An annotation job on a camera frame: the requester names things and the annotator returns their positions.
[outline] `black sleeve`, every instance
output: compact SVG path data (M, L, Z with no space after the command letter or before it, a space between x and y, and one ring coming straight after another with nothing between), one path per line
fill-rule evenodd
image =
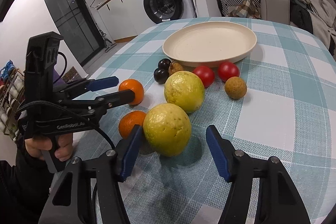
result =
M17 204L17 209L27 218L40 216L49 196L53 174L44 161L31 157L23 139L18 140L16 166L1 161L3 184Z

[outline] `shoe rack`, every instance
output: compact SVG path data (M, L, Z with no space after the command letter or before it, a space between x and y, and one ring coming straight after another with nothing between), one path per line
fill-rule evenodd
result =
M8 79L0 86L0 133L16 142L18 136L17 109L24 100L24 76L14 68Z

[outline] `washing machine door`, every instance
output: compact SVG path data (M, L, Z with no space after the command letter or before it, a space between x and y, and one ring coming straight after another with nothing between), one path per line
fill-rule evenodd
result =
M156 24L180 19L183 14L182 0L143 0L143 7Z

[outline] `tangerine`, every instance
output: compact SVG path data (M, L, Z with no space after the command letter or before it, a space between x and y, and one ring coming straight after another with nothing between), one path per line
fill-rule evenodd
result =
M125 81L123 81L120 85L119 85L119 91L122 90L131 90L135 93L135 99L133 100L133 102L130 102L130 105L137 105L140 104L143 100L145 91L143 89L142 84L135 79L127 79Z
M143 120L145 120L145 117L146 113L139 110L132 111L122 117L118 126L121 137L126 139L136 124L143 126Z

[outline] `black and white striped fabric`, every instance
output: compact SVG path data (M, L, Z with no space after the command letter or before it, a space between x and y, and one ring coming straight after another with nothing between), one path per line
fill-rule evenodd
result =
M230 7L237 7L241 5L243 0L217 0L218 8L222 17L225 17L229 14ZM256 5L258 9L260 9L260 0L253 0L253 3Z

